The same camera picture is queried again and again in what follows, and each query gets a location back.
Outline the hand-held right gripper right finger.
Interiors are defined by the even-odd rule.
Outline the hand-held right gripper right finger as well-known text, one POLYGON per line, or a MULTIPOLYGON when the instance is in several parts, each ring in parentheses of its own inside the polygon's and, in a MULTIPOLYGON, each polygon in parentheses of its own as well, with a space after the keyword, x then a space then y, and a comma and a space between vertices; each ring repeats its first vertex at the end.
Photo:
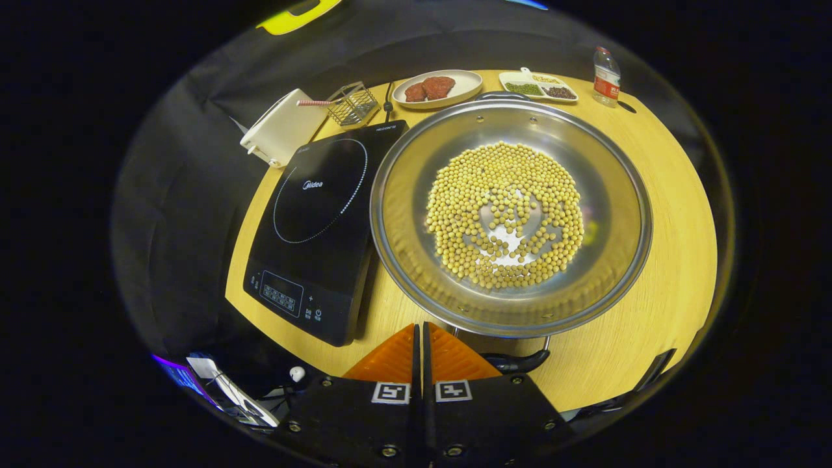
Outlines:
POLYGON ((422 325, 422 428, 428 467, 547 467, 576 432, 531 376, 434 376, 431 323, 422 325))

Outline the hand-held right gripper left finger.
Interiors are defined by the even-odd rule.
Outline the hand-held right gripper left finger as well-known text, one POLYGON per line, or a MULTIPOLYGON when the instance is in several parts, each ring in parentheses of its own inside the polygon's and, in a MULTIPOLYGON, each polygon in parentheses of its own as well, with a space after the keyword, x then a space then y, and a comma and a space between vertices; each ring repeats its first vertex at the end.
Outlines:
POLYGON ((366 356, 374 379, 310 379, 280 421, 276 443, 321 467, 422 466, 420 359, 420 328, 411 324, 366 356))

